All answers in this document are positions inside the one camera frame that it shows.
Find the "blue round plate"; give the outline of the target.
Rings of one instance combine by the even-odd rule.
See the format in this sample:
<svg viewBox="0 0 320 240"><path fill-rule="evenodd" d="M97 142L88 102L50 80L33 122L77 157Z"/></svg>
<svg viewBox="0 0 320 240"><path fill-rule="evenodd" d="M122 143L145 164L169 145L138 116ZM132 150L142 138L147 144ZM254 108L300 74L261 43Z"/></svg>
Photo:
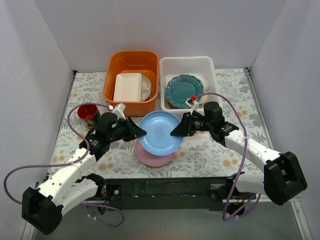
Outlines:
<svg viewBox="0 0 320 240"><path fill-rule="evenodd" d="M171 135L179 123L179 118L168 111L148 113L139 123L139 127L146 132L146 135L139 138L140 144L147 152L156 156L174 153L183 142L182 137Z"/></svg>

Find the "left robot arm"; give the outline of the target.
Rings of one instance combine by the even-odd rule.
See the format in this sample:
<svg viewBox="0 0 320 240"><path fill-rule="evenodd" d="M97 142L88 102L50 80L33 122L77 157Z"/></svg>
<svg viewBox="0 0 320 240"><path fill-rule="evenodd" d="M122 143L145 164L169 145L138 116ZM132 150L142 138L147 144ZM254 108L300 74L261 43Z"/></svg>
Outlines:
<svg viewBox="0 0 320 240"><path fill-rule="evenodd" d="M22 218L44 235L52 233L63 215L90 198L101 200L106 196L106 180L95 173L84 172L110 149L114 142L130 142L145 136L130 117L118 118L116 114L104 113L94 129L91 129L69 159L37 188L28 187L22 195Z"/></svg>

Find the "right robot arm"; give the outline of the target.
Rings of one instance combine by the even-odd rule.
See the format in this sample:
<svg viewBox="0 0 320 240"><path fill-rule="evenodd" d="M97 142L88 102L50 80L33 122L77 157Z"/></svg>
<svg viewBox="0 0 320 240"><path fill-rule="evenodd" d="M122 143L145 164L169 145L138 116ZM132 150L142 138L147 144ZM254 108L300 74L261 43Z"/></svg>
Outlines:
<svg viewBox="0 0 320 240"><path fill-rule="evenodd" d="M244 131L225 121L222 108L215 101L204 105L204 114L196 111L183 114L179 125L170 133L175 137L191 137L197 131L209 132L212 139L222 146L242 154L258 167L263 175L241 172L228 177L225 184L213 189L215 197L229 196L237 199L243 193L267 196L282 206L308 187L298 158L288 151L280 153L245 137Z"/></svg>

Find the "teal scalloped plate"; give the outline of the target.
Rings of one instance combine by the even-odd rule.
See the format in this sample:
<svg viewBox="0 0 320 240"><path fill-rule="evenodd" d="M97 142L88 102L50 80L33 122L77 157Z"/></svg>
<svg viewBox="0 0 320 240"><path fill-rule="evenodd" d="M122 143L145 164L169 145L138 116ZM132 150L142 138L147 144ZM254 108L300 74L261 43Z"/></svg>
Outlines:
<svg viewBox="0 0 320 240"><path fill-rule="evenodd" d="M181 74L173 77L165 87L166 100L175 108L186 109L187 99L204 92L202 82L195 76Z"/></svg>

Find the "white plate with blue rim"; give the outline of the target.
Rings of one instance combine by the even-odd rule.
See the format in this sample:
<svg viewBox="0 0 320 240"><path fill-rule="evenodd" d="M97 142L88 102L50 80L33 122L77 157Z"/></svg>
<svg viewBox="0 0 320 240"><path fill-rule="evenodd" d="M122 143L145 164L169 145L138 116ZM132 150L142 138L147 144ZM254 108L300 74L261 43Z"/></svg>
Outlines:
<svg viewBox="0 0 320 240"><path fill-rule="evenodd" d="M187 73L190 76L194 76L195 78L199 79L201 84L203 85L203 90L207 90L210 86L209 80L202 74L199 73Z"/></svg>

